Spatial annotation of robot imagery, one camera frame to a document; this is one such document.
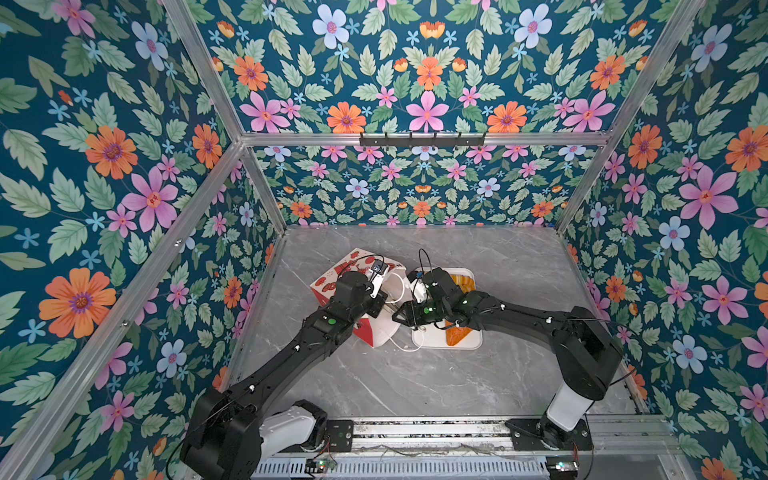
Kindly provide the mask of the red and white paper bag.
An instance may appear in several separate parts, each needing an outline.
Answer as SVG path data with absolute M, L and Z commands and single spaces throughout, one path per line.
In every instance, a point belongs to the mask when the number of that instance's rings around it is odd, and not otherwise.
M 310 284 L 319 302 L 309 324 L 337 345 L 355 336 L 372 348 L 383 346 L 400 328 L 396 312 L 423 299 L 420 281 L 398 261 L 356 248 Z

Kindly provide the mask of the curved croissant fake bread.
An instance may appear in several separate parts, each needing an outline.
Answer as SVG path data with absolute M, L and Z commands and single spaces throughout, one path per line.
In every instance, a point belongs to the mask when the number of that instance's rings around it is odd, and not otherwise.
M 449 325 L 445 330 L 446 345 L 455 347 L 472 333 L 473 330 L 471 328 Z

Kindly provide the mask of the long yellow fake bread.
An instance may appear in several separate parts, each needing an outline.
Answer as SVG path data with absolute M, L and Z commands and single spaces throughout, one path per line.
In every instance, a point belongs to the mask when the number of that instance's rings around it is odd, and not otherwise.
M 476 290 L 476 282 L 471 275 L 452 274 L 451 279 L 463 293 L 469 293 Z

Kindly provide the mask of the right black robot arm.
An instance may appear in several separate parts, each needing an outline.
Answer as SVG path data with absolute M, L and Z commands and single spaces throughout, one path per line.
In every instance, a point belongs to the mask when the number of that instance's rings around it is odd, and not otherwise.
M 573 431 L 591 406 L 605 398 L 623 348 L 606 322 L 589 310 L 541 310 L 479 290 L 465 292 L 441 268 L 413 271 L 408 279 L 414 284 L 411 298 L 392 315 L 401 325 L 416 330 L 443 322 L 451 329 L 503 333 L 550 348 L 562 383 L 541 421 L 542 430 Z

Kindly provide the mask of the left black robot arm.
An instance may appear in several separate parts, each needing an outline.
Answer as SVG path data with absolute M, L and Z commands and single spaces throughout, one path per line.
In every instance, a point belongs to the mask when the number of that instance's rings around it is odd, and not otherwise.
M 323 421 L 318 408 L 299 402 L 280 415 L 267 413 L 383 300 L 365 274 L 343 274 L 328 304 L 306 317 L 282 350 L 226 391 L 212 388 L 198 400 L 180 445 L 180 461 L 204 479 L 248 479 L 261 459 L 306 443 Z

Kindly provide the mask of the white rectangular tray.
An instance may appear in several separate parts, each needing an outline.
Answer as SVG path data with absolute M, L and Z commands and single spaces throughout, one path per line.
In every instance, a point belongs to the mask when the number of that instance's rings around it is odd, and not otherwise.
M 445 271 L 450 276 L 452 274 L 459 274 L 471 275 L 474 278 L 473 273 L 466 268 L 445 268 Z M 467 336 L 457 346 L 449 347 L 445 342 L 445 330 L 435 327 L 434 325 L 427 325 L 420 327 L 416 331 L 412 331 L 411 341 L 417 349 L 471 351 L 477 350 L 482 345 L 483 337 L 480 331 L 473 330 L 473 333 Z

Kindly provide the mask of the aluminium front rail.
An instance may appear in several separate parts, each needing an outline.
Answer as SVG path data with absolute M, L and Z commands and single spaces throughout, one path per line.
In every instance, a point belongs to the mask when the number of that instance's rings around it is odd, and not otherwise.
M 606 414 L 584 417 L 591 431 L 594 447 L 591 451 L 519 451 L 513 446 L 510 431 L 504 422 L 510 418 L 533 416 L 460 416 L 460 417 L 355 417 L 352 450 L 417 452 L 447 451 L 453 449 L 479 450 L 483 455 L 534 454 L 552 455 L 603 453 L 608 455 L 680 454 L 682 447 L 671 427 L 659 415 Z M 300 428 L 294 427 L 288 443 L 281 448 L 303 444 L 321 420 L 302 437 Z

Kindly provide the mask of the black hook rail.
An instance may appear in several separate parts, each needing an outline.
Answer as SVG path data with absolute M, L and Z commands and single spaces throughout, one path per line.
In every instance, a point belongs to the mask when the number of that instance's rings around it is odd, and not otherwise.
M 358 137 L 358 144 L 361 147 L 437 147 L 450 149 L 483 146 L 485 141 L 485 134 L 464 133 L 381 133 L 361 134 Z

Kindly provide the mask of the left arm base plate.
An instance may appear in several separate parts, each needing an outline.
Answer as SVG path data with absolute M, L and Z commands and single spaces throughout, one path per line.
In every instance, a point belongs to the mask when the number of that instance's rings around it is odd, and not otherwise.
M 355 423 L 350 419 L 328 420 L 323 426 L 316 427 L 303 444 L 286 447 L 280 453 L 348 453 L 352 450 L 354 430 Z

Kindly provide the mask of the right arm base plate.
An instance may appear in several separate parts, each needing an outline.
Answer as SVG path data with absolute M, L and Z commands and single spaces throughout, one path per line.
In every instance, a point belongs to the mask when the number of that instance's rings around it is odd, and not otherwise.
M 591 451 L 594 447 L 591 431 L 584 418 L 573 430 L 563 430 L 547 416 L 541 418 L 510 418 L 504 422 L 510 431 L 513 446 L 519 451 Z

